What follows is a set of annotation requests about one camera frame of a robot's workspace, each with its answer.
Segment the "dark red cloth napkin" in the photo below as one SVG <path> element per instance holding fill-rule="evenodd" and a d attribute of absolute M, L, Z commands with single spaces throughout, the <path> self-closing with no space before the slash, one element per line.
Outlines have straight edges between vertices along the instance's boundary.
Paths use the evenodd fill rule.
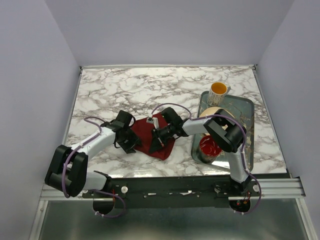
<path fill-rule="evenodd" d="M 158 151 L 155 151 L 153 153 L 149 153 L 149 149 L 152 142 L 153 128 L 154 128 L 154 125 L 152 123 L 148 123 L 146 117 L 139 119 L 134 123 L 131 129 L 141 140 L 141 145 L 137 144 L 134 147 L 134 149 L 150 157 L 154 157 L 164 161 L 170 156 L 174 147 L 175 139 L 173 138 L 169 139 L 164 148 Z"/>

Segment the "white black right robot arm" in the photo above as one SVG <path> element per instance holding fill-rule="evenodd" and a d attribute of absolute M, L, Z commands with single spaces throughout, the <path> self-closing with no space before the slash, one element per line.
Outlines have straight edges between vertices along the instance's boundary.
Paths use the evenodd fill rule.
<path fill-rule="evenodd" d="M 252 180 L 245 160 L 245 128 L 224 110 L 199 118 L 181 119 L 175 112 L 163 113 L 168 117 L 168 125 L 160 128 L 156 117 L 148 117 L 146 122 L 153 124 L 149 153 L 163 149 L 174 136 L 188 137 L 208 133 L 216 145 L 228 154 L 230 167 L 230 184 L 228 190 L 236 196 L 248 191 Z"/>

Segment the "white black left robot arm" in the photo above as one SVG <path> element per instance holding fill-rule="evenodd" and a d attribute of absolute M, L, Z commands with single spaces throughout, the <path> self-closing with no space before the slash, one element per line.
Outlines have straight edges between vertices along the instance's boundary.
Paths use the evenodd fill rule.
<path fill-rule="evenodd" d="M 97 124 L 98 117 L 86 117 L 84 121 L 98 127 L 98 130 L 72 146 L 56 148 L 44 182 L 63 192 L 66 198 L 76 197 L 80 192 L 94 191 L 104 198 L 110 194 L 110 177 L 102 172 L 88 172 L 88 162 L 106 147 L 118 144 L 127 154 L 134 153 L 140 144 L 139 137 L 132 131 L 135 118 L 104 121 Z"/>

